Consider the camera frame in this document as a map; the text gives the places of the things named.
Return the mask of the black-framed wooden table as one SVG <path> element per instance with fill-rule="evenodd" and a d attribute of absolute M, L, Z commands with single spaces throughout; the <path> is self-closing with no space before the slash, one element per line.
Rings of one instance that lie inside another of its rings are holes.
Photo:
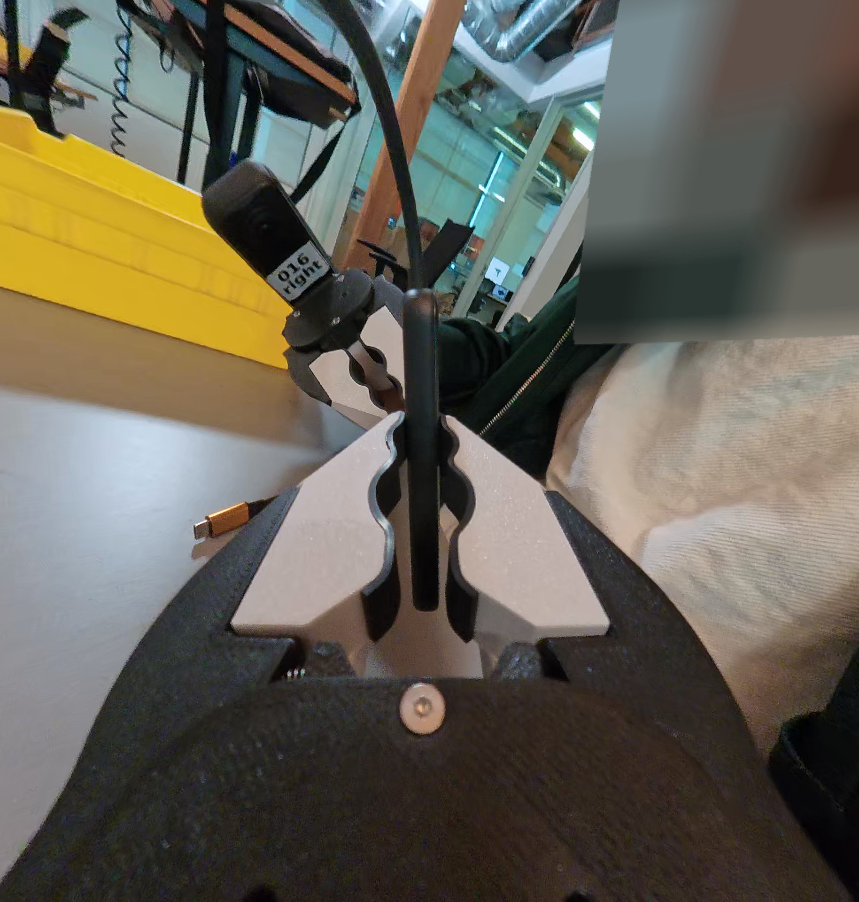
<path fill-rule="evenodd" d="M 209 132 L 202 184 L 250 157 L 263 109 L 327 130 L 361 110 L 354 74 L 278 2 L 116 2 L 197 80 Z"/>

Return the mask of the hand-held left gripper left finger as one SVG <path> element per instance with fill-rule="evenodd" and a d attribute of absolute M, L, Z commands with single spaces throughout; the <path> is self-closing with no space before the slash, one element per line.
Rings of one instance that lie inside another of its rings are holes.
<path fill-rule="evenodd" d="M 232 616 L 244 637 L 334 643 L 357 676 L 401 607 L 393 513 L 404 414 L 396 412 L 300 483 Z"/>

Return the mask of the wooden beam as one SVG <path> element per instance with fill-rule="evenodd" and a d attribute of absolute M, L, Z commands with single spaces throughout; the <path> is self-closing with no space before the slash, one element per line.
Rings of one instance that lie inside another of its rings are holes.
<path fill-rule="evenodd" d="M 443 69 L 452 50 L 465 2 L 431 1 L 422 16 L 413 50 L 395 101 L 401 130 L 403 160 L 410 164 L 426 123 Z M 415 190 L 399 187 L 392 161 L 392 140 L 385 138 L 356 220 L 355 230 L 345 245 L 343 269 L 363 269 L 368 265 L 366 248 L 358 239 L 379 242 L 391 215 L 401 212 L 410 240 L 410 275 L 417 277 L 422 248 L 419 239 Z"/>

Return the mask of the silver ventilation ducts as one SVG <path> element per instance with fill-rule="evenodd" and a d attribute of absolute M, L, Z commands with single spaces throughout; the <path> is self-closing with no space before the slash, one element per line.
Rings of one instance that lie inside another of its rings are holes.
<path fill-rule="evenodd" d="M 518 2 L 467 1 L 461 25 L 494 62 L 520 60 L 581 6 L 582 1 L 532 1 L 507 26 L 503 16 Z"/>

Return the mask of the person's right forearm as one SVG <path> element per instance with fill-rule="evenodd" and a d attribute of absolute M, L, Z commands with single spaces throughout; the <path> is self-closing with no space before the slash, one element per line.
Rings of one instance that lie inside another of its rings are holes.
<path fill-rule="evenodd" d="M 472 319 L 442 319 L 437 329 L 440 409 L 467 422 L 483 386 L 514 355 L 522 337 Z"/>

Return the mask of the black cable orange plugs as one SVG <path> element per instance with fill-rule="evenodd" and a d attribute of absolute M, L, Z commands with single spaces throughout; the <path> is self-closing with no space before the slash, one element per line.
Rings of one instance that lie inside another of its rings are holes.
<path fill-rule="evenodd" d="M 274 495 L 252 502 L 241 502 L 208 514 L 193 526 L 195 541 L 219 537 L 242 528 L 252 518 L 266 509 L 277 497 Z"/>

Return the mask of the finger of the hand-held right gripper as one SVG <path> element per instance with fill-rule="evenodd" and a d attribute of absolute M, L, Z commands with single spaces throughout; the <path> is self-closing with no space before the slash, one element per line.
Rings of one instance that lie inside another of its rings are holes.
<path fill-rule="evenodd" d="M 390 380 L 403 386 L 403 331 L 388 308 L 379 308 L 368 317 L 361 342 L 373 359 L 381 362 Z"/>
<path fill-rule="evenodd" d="M 314 377 L 329 406 L 364 429 L 405 409 L 401 344 L 393 344 L 390 355 L 368 344 L 323 353 L 314 361 Z"/>

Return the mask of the black office chair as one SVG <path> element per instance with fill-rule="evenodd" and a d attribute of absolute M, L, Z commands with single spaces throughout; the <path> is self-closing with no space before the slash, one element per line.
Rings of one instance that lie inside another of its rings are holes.
<path fill-rule="evenodd" d="M 458 224 L 451 219 L 447 219 L 440 228 L 436 228 L 434 223 L 424 218 L 420 219 L 418 224 L 420 238 L 426 236 L 430 238 L 422 252 L 422 265 L 426 277 L 426 287 L 434 288 L 445 269 L 468 245 L 472 237 L 472 228 Z M 391 281 L 401 291 L 407 291 L 410 288 L 410 270 L 393 251 L 363 239 L 358 239 L 357 243 L 367 248 L 370 257 L 374 259 L 374 276 L 376 278 L 385 278 L 385 271 L 389 271 L 390 277 L 386 280 Z"/>

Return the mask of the green zip jacket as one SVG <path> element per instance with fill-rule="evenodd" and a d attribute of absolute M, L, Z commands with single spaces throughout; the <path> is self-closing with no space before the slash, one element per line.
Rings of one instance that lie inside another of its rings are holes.
<path fill-rule="evenodd" d="M 581 298 L 573 276 L 532 319 L 510 331 L 522 337 L 516 353 L 486 382 L 461 422 L 535 479 L 550 463 L 566 397 L 580 376 L 613 344 L 579 344 L 574 322 Z"/>

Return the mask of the grey desk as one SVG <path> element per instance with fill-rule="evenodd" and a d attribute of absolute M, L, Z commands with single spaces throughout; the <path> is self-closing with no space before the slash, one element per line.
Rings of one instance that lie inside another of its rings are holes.
<path fill-rule="evenodd" d="M 132 651 L 229 536 L 362 434 L 276 368 L 0 288 L 0 880 Z"/>

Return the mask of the yellow plastic bin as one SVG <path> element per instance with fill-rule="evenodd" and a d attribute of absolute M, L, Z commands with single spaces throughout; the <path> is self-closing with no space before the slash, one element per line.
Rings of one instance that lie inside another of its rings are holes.
<path fill-rule="evenodd" d="M 1 106 L 0 288 L 287 368 L 288 306 L 198 193 Z"/>

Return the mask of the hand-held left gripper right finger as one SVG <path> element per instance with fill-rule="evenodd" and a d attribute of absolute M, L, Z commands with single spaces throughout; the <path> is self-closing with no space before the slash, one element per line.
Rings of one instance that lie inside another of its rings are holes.
<path fill-rule="evenodd" d="M 602 637 L 611 625 L 546 491 L 479 435 L 444 418 L 440 514 L 452 630 L 490 676 L 512 643 Z"/>

